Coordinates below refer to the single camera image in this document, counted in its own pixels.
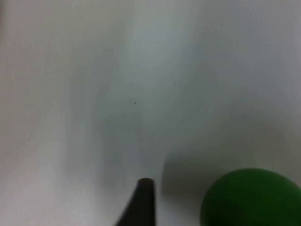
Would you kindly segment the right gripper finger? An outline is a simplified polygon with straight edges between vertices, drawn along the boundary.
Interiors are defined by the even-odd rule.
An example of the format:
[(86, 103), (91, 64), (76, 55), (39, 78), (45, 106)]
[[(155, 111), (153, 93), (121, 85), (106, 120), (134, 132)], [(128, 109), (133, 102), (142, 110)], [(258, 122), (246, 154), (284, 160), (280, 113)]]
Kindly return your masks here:
[(156, 225), (156, 190), (153, 179), (141, 178), (137, 181), (131, 199), (115, 225)]

